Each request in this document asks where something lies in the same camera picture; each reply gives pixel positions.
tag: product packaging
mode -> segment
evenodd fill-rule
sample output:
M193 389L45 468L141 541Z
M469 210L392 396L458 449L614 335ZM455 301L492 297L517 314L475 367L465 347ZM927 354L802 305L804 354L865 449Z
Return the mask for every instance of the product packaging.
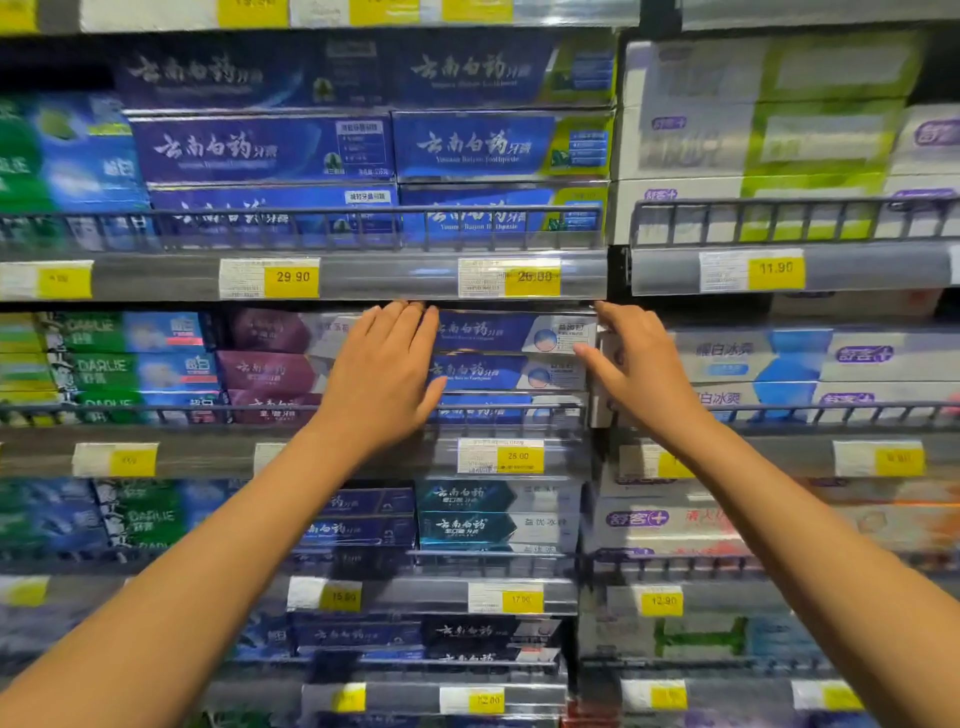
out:
M401 182L610 178L612 111L395 111Z

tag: yellow price label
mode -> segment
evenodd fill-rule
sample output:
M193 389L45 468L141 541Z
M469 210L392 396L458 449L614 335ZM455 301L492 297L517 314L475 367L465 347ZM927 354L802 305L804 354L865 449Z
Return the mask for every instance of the yellow price label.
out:
M686 687L655 685L650 689L650 707L655 711L685 711Z
M751 291L802 291L806 261L802 256L752 258L747 263L747 285Z
M481 716L499 715L504 712L506 702L502 690L474 691L470 693L467 710Z
M93 269L89 266L37 266L36 297L69 301L92 299L92 277Z
M156 477L156 447L114 450L109 472L110 477Z
M0 0L0 36L39 33L36 0Z
M657 477L672 478L691 478L696 477L686 465L684 465L676 456L669 452L660 454L660 461L657 463Z
M684 593L644 592L640 595L640 613L645 617L682 617Z
M541 615L543 614L543 592L504 592L503 614L505 615Z
M926 455L923 448L877 448L876 474L881 477L923 477Z
M367 684L344 685L330 698L334 713L365 713L367 711Z
M320 267L276 266L263 270L263 293L268 299L318 299Z
M217 0L221 28L289 28L288 0Z
M326 584L320 594L320 608L324 612L359 612L363 587L345 587Z
M508 299L558 298L560 267L518 266L507 268L503 295Z
M500 447L496 449L498 473L543 473L543 448Z
M863 703L846 685L824 686L824 707L833 713L861 713Z
M350 0L350 25L416 25L420 0Z

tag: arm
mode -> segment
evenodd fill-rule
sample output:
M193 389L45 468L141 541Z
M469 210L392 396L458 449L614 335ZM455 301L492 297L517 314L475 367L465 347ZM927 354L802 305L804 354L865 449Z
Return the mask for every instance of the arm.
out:
M0 695L0 725L171 728L203 691L280 561L375 451L426 422L438 313L359 319L323 404L273 462Z
M856 532L700 404L656 314L598 304L626 374L591 371L710 489L787 602L886 728L960 725L960 603Z

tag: metal shelf rail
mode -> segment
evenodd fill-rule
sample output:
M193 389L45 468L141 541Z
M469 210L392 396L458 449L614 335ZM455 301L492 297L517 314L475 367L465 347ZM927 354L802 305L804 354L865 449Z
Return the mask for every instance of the metal shelf rail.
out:
M643 201L617 242L630 245L635 296L943 288L960 283L958 202ZM769 258L774 270L750 270Z

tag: person's right hand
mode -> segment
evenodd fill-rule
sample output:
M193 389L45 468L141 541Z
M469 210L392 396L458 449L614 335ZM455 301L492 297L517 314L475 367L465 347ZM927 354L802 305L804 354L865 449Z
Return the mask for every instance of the person's right hand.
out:
M713 419L686 378L677 347L653 311L597 302L601 321L620 334L623 370L600 351L575 344L574 351L621 407L655 437L673 440L695 422Z

